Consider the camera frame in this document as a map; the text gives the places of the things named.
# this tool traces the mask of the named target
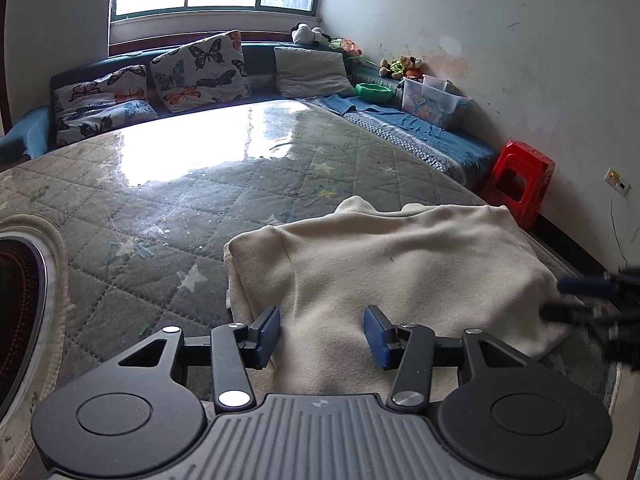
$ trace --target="butterfly print pillow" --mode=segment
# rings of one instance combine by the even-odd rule
[[[146,77],[144,65],[126,66],[94,81],[57,89],[53,108],[58,146],[157,118],[148,103]]]
[[[150,66],[162,104],[171,113],[251,95],[238,30],[186,44],[156,57]]]

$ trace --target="panda plush toy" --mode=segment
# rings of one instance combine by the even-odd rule
[[[291,29],[291,37],[296,45],[329,46],[331,37],[320,27],[309,28],[306,23],[299,23]]]

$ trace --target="metal screw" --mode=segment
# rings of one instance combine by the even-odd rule
[[[218,396],[218,401],[220,404],[224,404],[225,406],[229,406],[230,408],[238,408],[239,406],[244,406],[251,400],[251,397],[246,392],[241,392],[240,390],[228,390],[226,392],[221,393]]]
[[[396,393],[391,400],[398,406],[417,406],[424,402],[424,395],[413,390],[405,390]]]

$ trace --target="quilted tablecloth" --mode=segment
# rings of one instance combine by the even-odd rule
[[[224,244],[331,213],[354,194],[382,211],[483,204],[334,114],[276,101],[131,126],[0,173],[0,218],[36,213],[65,236],[73,305],[60,384],[163,326],[192,336],[229,322]],[[531,243],[557,276],[570,272]],[[544,362],[609,404],[615,368],[583,332]],[[188,386],[207,399],[209,371],[190,370]]]

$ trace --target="stool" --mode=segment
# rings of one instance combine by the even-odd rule
[[[540,211],[556,164],[519,140],[510,140],[500,152],[480,196],[490,205],[505,205],[518,225],[531,229]]]

